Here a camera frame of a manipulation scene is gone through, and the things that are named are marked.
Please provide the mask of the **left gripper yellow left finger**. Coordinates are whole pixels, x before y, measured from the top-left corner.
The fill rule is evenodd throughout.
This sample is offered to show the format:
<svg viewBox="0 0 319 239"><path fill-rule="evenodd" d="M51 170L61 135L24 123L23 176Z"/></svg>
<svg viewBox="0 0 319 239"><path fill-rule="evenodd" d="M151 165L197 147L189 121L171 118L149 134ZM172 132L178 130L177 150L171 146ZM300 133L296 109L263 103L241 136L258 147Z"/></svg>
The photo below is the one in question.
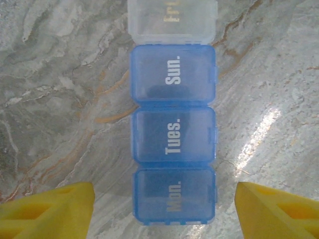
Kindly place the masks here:
<svg viewBox="0 0 319 239"><path fill-rule="evenodd" d="M78 182L0 204L0 239L86 239L94 201Z"/></svg>

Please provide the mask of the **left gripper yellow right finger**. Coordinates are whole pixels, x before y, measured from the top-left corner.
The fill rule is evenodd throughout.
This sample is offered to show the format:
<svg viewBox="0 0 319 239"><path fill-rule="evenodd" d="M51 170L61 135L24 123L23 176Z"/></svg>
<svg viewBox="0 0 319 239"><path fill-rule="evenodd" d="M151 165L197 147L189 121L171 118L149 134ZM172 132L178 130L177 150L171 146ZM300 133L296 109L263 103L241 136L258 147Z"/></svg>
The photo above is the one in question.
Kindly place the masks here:
<svg viewBox="0 0 319 239"><path fill-rule="evenodd" d="M244 239L319 239L319 201L239 182L235 207Z"/></svg>

